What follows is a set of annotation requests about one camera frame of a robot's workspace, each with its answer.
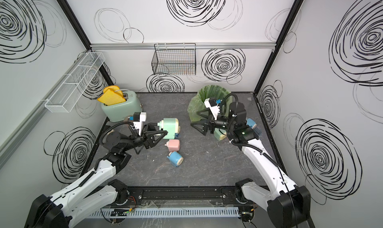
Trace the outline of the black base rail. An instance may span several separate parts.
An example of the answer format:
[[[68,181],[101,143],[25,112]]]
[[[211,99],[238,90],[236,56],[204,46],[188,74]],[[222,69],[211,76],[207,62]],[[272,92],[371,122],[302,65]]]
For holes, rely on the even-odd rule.
[[[310,203],[310,193],[303,186],[295,186],[295,189],[286,193],[277,192],[277,197],[273,199],[266,186],[258,186],[249,179],[239,181],[235,186],[222,187],[128,187],[118,180],[113,180],[108,185],[117,189],[117,198],[113,202],[102,202],[100,206],[95,207],[97,210],[105,206],[122,209],[141,205],[145,201],[170,200],[220,200],[225,205],[247,205],[252,202],[258,206],[264,203],[267,206],[276,203],[282,206],[292,204],[297,207]],[[254,192],[265,193],[265,195],[261,195],[261,198],[266,199],[265,202],[250,194],[251,185],[255,186]]]

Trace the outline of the yellow toy toast slice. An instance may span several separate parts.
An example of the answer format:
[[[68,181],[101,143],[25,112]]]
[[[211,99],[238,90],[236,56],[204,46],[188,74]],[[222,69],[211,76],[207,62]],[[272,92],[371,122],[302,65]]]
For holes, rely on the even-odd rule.
[[[115,85],[104,88],[102,95],[97,100],[107,106],[123,103],[126,101],[121,89]]]

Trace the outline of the bin with green bag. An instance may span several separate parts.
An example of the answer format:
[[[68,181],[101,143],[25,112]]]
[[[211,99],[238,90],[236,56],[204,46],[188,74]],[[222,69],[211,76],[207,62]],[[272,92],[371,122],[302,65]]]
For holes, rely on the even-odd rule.
[[[202,117],[197,115],[197,112],[205,109],[204,101],[207,98],[216,98],[223,100],[231,91],[219,85],[206,85],[202,87],[197,95],[194,96],[187,108],[189,118],[191,122],[200,121]]]

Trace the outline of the pink pencil sharpener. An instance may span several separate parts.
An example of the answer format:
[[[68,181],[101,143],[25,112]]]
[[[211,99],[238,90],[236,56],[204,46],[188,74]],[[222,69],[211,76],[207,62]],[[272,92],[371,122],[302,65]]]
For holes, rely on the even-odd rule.
[[[178,152],[180,150],[180,141],[178,139],[170,139],[165,143],[169,152]]]

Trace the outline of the green sharpener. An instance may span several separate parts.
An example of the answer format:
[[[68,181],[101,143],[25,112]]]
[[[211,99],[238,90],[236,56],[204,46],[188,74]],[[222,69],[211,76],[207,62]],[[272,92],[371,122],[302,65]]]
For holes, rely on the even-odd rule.
[[[223,130],[223,129],[218,129],[218,128],[216,128],[215,130],[214,130],[214,137],[218,140],[218,141],[222,141],[222,140],[224,140],[226,137],[227,137],[227,133],[226,133],[226,131],[225,130]]]
[[[180,132],[179,120],[177,118],[164,118],[160,122],[157,123],[160,129],[163,131],[167,131],[168,134],[164,137],[164,139],[176,139]]]

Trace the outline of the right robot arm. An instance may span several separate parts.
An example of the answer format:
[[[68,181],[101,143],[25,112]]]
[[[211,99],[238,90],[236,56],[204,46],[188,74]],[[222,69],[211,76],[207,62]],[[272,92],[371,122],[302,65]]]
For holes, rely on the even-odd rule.
[[[247,112],[234,93],[223,99],[204,100],[205,108],[197,112],[200,121],[191,127],[202,135],[225,130],[230,144],[236,146],[258,170],[267,188],[251,179],[235,184],[236,200],[241,204],[253,202],[267,211],[276,228],[293,228],[308,221],[311,194],[305,186],[299,187],[286,175],[264,148],[258,134],[247,124]]]

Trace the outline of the mint green toaster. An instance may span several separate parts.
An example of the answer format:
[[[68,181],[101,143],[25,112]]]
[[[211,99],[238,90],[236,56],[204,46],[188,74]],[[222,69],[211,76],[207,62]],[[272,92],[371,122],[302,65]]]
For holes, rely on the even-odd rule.
[[[142,104],[134,91],[124,91],[127,100],[115,105],[101,104],[101,109],[111,122],[123,121],[128,116],[133,116],[136,112],[142,112]]]

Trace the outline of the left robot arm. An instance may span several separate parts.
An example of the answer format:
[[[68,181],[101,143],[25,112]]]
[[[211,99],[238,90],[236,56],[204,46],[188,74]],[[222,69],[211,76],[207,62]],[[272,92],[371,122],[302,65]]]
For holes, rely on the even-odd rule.
[[[148,123],[138,129],[130,121],[109,127],[99,138],[108,153],[95,167],[62,190],[47,197],[40,195],[30,208],[26,228],[73,228],[92,213],[115,202],[127,190],[123,183],[113,181],[100,190],[98,187],[118,174],[129,162],[130,149],[155,147],[168,134]]]

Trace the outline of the green sharpener bottom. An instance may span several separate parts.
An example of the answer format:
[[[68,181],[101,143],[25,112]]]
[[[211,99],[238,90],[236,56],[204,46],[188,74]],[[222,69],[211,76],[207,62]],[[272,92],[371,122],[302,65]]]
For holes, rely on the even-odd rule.
[[[157,123],[160,129],[163,131],[167,131],[168,134],[164,137],[164,139],[176,139],[180,132],[179,120],[177,118],[164,118],[160,122]]]

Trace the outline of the blue sharpener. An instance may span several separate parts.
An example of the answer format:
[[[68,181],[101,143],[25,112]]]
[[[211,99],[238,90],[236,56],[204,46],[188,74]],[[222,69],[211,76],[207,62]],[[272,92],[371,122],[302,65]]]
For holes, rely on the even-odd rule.
[[[182,164],[184,161],[184,158],[181,154],[179,154],[177,151],[170,152],[167,156],[169,162],[174,166],[178,167]]]
[[[252,129],[256,128],[256,126],[257,126],[256,122],[255,122],[253,119],[251,119],[251,118],[247,118],[247,119],[246,119],[246,124],[247,124],[250,128],[252,128]]]
[[[181,127],[178,126],[177,133],[175,133],[175,138],[179,137],[180,131],[181,131]]]

